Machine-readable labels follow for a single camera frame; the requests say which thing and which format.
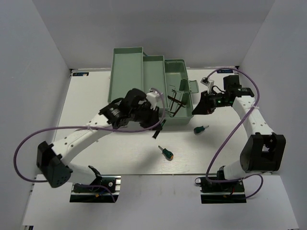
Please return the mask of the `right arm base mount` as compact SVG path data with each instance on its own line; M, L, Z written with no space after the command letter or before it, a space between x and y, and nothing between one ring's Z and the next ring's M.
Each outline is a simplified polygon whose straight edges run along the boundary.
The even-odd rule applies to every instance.
M206 177L197 177L202 204L243 204L246 203L245 188L241 181L230 183L211 183Z

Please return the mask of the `thin brown hex key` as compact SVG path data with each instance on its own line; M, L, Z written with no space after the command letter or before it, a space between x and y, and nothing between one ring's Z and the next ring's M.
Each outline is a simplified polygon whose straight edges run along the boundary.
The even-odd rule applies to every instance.
M175 98L177 101L181 101L182 98L182 92L176 91L175 89L172 89L171 97ZM177 108L179 107L179 104L175 101L171 102L170 112L174 113Z

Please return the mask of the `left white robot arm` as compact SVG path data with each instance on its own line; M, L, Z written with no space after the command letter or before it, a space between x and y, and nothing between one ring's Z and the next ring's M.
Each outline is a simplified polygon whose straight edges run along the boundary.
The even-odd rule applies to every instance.
M136 133L127 129L129 122L140 125L140 132L161 131L165 116L164 95L155 88L148 93L133 88L125 97L117 98L102 108L86 126L77 126L65 138L47 144L38 145L36 164L52 188L58 188L66 182L87 187L90 191L103 188L100 172L89 165L75 165L72 160L84 149L112 132Z

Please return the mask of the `green plastic toolbox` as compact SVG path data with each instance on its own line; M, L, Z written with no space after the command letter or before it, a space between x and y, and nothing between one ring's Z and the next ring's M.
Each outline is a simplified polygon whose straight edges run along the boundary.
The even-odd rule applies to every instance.
M193 118L192 94L198 93L199 87L196 80L188 78L184 60L149 56L142 47L114 48L108 102L124 97L133 88L145 93L156 88L163 93L166 125L183 126ZM186 108L181 108L175 117L168 112L167 96L172 94L172 89L188 95Z

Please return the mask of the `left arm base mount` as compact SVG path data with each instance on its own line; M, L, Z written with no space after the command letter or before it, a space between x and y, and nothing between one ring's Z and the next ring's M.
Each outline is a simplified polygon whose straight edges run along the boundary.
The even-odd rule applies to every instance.
M115 203L121 186L121 176L104 176L99 186L73 184L70 203Z

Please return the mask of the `large brown hex key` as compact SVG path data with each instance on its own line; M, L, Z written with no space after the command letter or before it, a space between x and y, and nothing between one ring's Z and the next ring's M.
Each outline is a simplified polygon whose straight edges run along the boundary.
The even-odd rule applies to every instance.
M184 92L182 92L181 101L182 101L183 103L186 103L186 105L187 105L187 103L188 103L188 95L187 95L186 93L184 93ZM179 107L177 108L177 110L176 110L174 113L172 113L172 112L170 112L170 107L169 107L168 112L169 112L169 114L170 114L171 117L175 117L181 108L186 108L186 106L179 105Z

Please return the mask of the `medium brown hex key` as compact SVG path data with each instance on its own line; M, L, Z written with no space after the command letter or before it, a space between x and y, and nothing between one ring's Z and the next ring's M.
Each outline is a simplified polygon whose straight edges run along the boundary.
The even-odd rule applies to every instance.
M171 101L177 103L177 104L180 104L180 105L182 105L182 106L186 106L186 103L183 103L182 101L179 101L179 100L177 100L176 98L173 98L173 97L171 97L171 96L169 96L169 95L167 96L167 98L170 99Z

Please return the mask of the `slim black green screwdriver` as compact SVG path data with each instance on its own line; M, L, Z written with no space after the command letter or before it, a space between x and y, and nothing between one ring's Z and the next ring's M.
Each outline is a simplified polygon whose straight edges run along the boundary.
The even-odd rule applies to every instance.
M162 121L162 123L160 124L160 127L155 131L154 135L152 136L152 138L156 139L158 137L158 135L160 134L160 132L163 130L163 125L165 124L166 120L164 119Z

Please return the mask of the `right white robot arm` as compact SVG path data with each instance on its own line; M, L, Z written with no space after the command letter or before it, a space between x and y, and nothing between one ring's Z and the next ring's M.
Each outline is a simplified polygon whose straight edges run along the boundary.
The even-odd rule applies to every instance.
M211 114L215 108L230 106L238 114L240 122L226 138L226 142L243 126L248 140L242 149L239 160L223 166L216 179L208 178L216 183L222 191L228 191L234 182L248 178L253 173L275 172L280 169L286 145L284 135L276 134L269 127L257 107L260 94L253 93L251 88L243 88L238 75L223 78L224 92L218 94L203 92L199 106L201 114Z

